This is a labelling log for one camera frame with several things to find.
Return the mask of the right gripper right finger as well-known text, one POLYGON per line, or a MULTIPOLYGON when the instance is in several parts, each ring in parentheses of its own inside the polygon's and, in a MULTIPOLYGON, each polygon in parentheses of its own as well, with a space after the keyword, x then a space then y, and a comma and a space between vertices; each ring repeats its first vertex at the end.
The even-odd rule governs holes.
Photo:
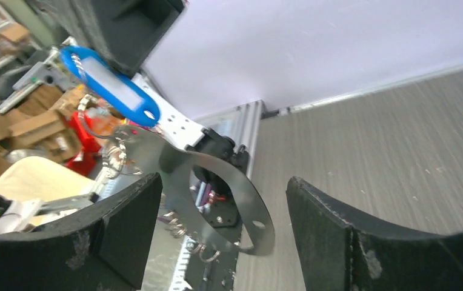
POLYGON ((384 221, 296 176, 286 196, 307 290, 463 290, 463 232, 384 221))

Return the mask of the metal key organizer plate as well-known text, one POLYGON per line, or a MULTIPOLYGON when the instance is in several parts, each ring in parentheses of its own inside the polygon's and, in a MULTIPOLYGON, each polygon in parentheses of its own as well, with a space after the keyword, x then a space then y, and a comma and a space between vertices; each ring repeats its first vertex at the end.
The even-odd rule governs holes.
POLYGON ((115 173, 157 173, 163 183, 166 209, 173 212, 174 229, 189 236, 199 248, 219 252, 238 251, 254 256, 273 252, 275 230, 259 192, 249 178, 230 163, 205 154, 175 147, 157 133, 127 124, 115 127, 104 148, 104 157, 116 166, 115 173), (208 170, 229 186, 250 246, 226 238, 216 229, 218 220, 201 211, 206 186, 196 181, 196 170, 208 170))

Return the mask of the blue tagged key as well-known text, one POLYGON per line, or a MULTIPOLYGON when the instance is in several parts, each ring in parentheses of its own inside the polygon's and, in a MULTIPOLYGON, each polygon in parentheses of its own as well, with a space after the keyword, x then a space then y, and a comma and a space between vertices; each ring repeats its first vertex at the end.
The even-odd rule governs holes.
POLYGON ((145 127, 158 123, 161 112, 155 100, 128 76, 112 70, 94 50, 70 45, 59 52, 65 67, 124 117, 145 127))

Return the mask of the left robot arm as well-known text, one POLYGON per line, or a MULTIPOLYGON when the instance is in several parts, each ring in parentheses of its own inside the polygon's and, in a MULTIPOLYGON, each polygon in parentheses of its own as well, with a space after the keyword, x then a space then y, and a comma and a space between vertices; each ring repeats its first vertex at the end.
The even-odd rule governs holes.
POLYGON ((234 140, 184 116, 154 89, 142 87, 142 65, 180 17, 184 1, 38 1, 75 44, 60 50, 65 67, 92 94, 133 124, 161 131, 183 150, 243 169, 249 159, 234 140))

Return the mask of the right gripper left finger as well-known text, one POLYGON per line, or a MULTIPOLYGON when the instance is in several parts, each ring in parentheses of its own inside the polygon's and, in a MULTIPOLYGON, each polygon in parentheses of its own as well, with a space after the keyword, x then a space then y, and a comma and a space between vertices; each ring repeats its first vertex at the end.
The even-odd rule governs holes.
POLYGON ((139 290, 161 192, 149 174, 31 232, 0 235, 0 290, 139 290))

